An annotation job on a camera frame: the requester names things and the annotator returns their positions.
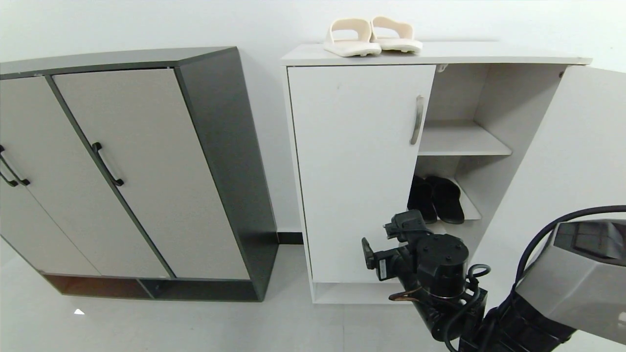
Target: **cabinet door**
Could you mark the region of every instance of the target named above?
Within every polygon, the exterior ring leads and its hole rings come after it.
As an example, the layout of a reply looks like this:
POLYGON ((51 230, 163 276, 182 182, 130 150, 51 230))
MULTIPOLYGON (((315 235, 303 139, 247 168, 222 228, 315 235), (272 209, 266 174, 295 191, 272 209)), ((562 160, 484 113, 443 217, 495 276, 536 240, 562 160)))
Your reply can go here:
POLYGON ((54 80, 176 276, 249 279, 173 70, 54 80))
POLYGON ((585 66, 565 70, 473 258, 492 266, 487 281, 512 282, 524 248, 557 217, 589 207, 626 204, 624 91, 626 73, 585 66))
MULTIPOLYGON (((3 175, 10 173, 0 167, 3 175)), ((0 233, 37 270, 48 274, 100 275, 28 190, 0 180, 0 233)))
POLYGON ((434 66, 297 67, 288 74, 313 280, 376 282, 361 238, 375 250, 393 245, 382 227, 406 210, 418 96, 425 117, 434 66))
POLYGON ((167 272, 111 191, 44 77, 0 82, 0 140, 28 190, 105 276, 167 272))

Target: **black shoe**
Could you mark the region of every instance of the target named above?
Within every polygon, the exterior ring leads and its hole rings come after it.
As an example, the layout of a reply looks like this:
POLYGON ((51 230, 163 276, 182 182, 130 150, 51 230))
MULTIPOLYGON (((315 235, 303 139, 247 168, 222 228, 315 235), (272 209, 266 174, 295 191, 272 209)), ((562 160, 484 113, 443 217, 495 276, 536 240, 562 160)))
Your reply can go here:
POLYGON ((413 176, 409 202, 406 207, 409 210, 419 210, 427 224, 437 222, 437 213, 433 207, 433 186, 419 176, 413 176))
POLYGON ((433 205, 437 216, 449 224, 462 224, 465 214, 459 201, 459 187, 454 182, 437 176, 426 177, 426 182, 433 187, 433 205))

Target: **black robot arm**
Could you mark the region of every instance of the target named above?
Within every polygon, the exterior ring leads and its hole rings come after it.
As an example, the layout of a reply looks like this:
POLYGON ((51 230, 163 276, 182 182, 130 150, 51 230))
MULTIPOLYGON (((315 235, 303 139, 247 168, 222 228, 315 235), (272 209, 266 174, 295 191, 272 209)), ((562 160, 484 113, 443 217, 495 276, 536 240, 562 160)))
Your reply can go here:
POLYGON ((626 344, 626 313, 618 314, 626 311, 626 282, 614 279, 626 274, 626 221, 570 222, 609 212, 626 212, 626 205, 579 210, 544 227, 524 251, 511 293, 487 315, 487 291, 478 277, 488 274, 489 266, 467 269, 463 241, 430 231, 419 211, 396 214, 384 226, 399 247, 374 252, 367 239, 361 244, 367 268, 376 270, 380 281, 397 277, 403 285, 404 291, 389 299, 411 301, 433 338, 451 352, 550 352, 577 329, 626 344), (547 235, 540 255, 527 266, 547 235), (599 284, 615 289, 597 294, 599 284), (450 343, 456 338, 458 351, 450 343))

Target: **cabinet shelf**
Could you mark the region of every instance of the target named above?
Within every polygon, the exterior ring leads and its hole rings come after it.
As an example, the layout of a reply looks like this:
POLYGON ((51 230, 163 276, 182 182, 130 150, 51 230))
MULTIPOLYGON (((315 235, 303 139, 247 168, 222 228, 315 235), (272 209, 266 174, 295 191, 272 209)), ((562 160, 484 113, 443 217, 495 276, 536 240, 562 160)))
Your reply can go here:
POLYGON ((418 155, 511 155, 512 151, 471 120, 424 123, 418 155))

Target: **slipper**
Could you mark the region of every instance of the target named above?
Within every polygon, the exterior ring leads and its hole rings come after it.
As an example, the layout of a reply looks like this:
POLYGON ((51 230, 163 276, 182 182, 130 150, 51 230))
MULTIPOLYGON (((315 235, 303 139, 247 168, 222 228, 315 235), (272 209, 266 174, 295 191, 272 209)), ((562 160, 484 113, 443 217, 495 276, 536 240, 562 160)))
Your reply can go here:
POLYGON ((409 202, 406 207, 409 210, 419 210, 427 224, 437 222, 437 213, 433 207, 433 186, 419 176, 413 176, 409 202))
POLYGON ((380 54, 382 49, 379 44, 370 43, 369 38, 372 35, 372 28, 369 22, 361 18, 344 18, 334 21, 326 34, 324 41, 324 49, 333 54, 348 57, 368 54, 380 54), (332 36, 333 31, 341 31, 351 29, 357 33, 358 39, 335 39, 332 36))
POLYGON ((461 190, 452 181, 437 176, 426 177, 433 186, 433 205, 437 216, 449 224, 462 224, 465 214, 461 207, 461 190))
POLYGON ((403 53, 410 51, 419 53, 422 50, 422 42, 413 39, 413 26, 404 22, 395 22, 391 18, 378 16, 372 19, 372 36, 370 42, 378 43, 383 50, 400 50, 403 53), (374 28, 388 28, 397 32, 399 38, 377 37, 374 28))

